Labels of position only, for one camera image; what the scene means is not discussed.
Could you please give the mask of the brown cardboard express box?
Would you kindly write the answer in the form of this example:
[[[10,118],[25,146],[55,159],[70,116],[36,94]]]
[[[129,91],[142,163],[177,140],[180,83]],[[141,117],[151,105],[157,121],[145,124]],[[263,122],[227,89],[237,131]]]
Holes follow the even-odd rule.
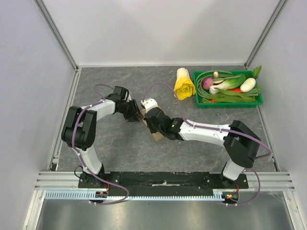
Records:
[[[143,122],[143,124],[145,125],[145,127],[148,129],[148,131],[150,132],[149,130],[149,127],[147,126],[147,122],[144,120],[145,118],[145,115],[146,115],[146,112],[145,112],[145,109],[141,109],[141,114],[142,114],[142,119],[141,121]],[[160,132],[156,132],[156,133],[151,133],[150,134],[153,136],[155,142],[158,142],[158,141],[161,141],[164,136],[160,133]]]

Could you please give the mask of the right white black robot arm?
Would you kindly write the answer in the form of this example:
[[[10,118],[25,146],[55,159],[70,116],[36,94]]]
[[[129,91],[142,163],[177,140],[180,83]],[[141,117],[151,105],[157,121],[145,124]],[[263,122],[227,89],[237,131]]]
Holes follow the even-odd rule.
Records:
[[[146,110],[144,120],[151,133],[159,132],[170,140],[201,141],[225,148],[230,159],[219,181],[227,189],[237,183],[244,169],[253,167],[260,147],[260,138],[238,120],[230,125],[195,123],[179,117],[170,118],[159,107]]]

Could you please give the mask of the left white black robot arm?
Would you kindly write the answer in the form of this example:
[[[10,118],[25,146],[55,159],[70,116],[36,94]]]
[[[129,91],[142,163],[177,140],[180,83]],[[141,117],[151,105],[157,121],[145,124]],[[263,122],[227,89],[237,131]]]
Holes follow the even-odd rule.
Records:
[[[135,99],[110,94],[87,106],[71,106],[62,129],[62,141],[76,153],[83,171],[90,175],[89,184],[94,188],[105,184],[105,169],[94,149],[96,125],[100,119],[115,113],[122,114],[128,122],[138,122],[141,117]]]

